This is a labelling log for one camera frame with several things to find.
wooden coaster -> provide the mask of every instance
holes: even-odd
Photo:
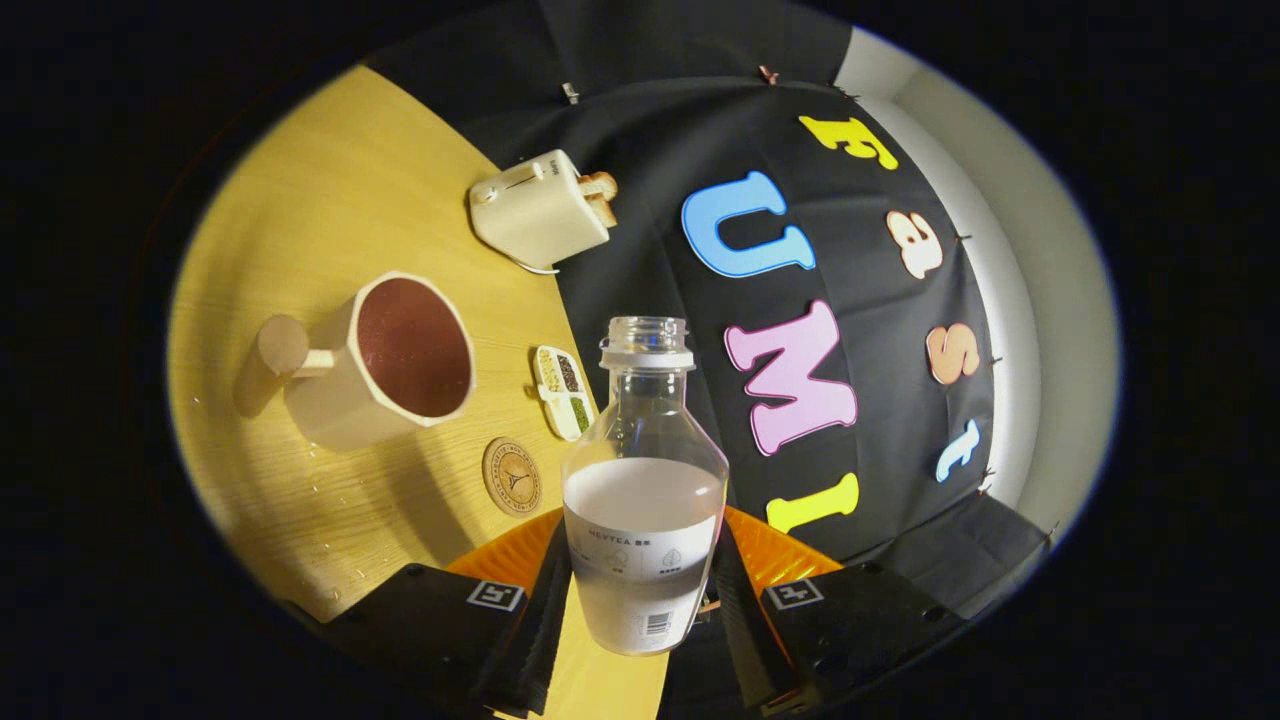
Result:
[[[484,487],[503,512],[527,518],[543,500],[543,479],[529,452],[509,437],[498,437],[484,450]]]

bottle neck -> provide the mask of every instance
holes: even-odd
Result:
[[[671,414],[685,410],[685,370],[609,373],[609,404],[623,416]]]

barcode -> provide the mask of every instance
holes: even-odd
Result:
[[[649,624],[645,626],[644,634],[646,635],[660,635],[671,628],[671,612],[663,612],[660,615],[650,615]]]

foam letter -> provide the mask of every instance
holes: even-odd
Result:
[[[699,260],[731,278],[758,275],[783,265],[814,269],[818,260],[809,238],[795,225],[787,225],[781,238],[748,250],[724,245],[719,238],[722,220],[760,210],[781,215],[787,211],[787,201],[768,176],[751,170],[745,179],[713,184],[690,195],[681,213],[685,237]]]
[[[925,270],[942,264],[938,236],[923,215],[911,213],[908,217],[897,210],[890,210],[884,217],[884,224],[888,225],[893,242],[902,249],[902,264],[906,265],[906,272],[915,279],[923,281]]]
[[[974,448],[978,447],[980,441],[982,436],[978,434],[978,423],[969,420],[969,424],[964,427],[964,434],[951,441],[951,445],[938,457],[938,468],[934,470],[937,480],[940,483],[946,480],[951,475],[951,466],[956,462],[968,465],[973,457]]]
[[[884,143],[876,140],[872,131],[863,123],[849,118],[847,120],[815,120],[808,115],[800,115],[800,122],[809,132],[818,138],[818,142],[828,150],[838,147],[844,141],[845,152],[854,158],[879,158],[879,164],[886,170],[897,168],[897,159],[893,158]]]
[[[978,338],[964,323],[950,328],[937,327],[924,337],[924,347],[929,352],[929,372],[933,379],[948,386],[978,372],[982,356],[978,355]]]
[[[813,495],[795,500],[774,497],[764,506],[769,524],[782,533],[792,528],[813,523],[827,515],[849,515],[858,507],[858,475],[846,473],[840,482]]]
[[[773,455],[782,443],[814,430],[852,425],[858,419],[854,388],[809,377],[837,342],[836,315],[822,300],[813,301],[808,315],[781,325],[753,333],[739,327],[724,331],[724,347],[739,370],[750,370],[762,355],[782,351],[746,383],[748,395],[791,400],[777,407],[763,402],[751,407],[751,434],[763,455]]]

white liquid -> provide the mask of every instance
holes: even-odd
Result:
[[[675,460],[611,460],[564,482],[573,575],[595,642],[648,655],[684,639],[723,512],[721,479]]]

